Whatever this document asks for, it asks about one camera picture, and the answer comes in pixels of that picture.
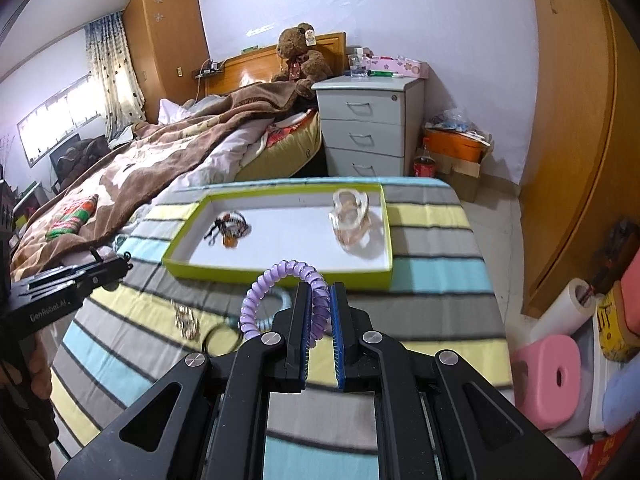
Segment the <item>person left hand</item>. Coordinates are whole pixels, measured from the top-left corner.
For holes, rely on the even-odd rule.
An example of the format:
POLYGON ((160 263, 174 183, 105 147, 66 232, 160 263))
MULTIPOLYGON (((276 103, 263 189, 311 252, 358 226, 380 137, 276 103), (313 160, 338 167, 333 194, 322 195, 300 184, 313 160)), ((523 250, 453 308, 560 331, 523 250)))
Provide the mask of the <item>person left hand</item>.
POLYGON ((41 400, 49 400, 52 392, 51 370, 46 348, 39 334, 34 335, 35 348, 28 361, 32 392, 41 400))

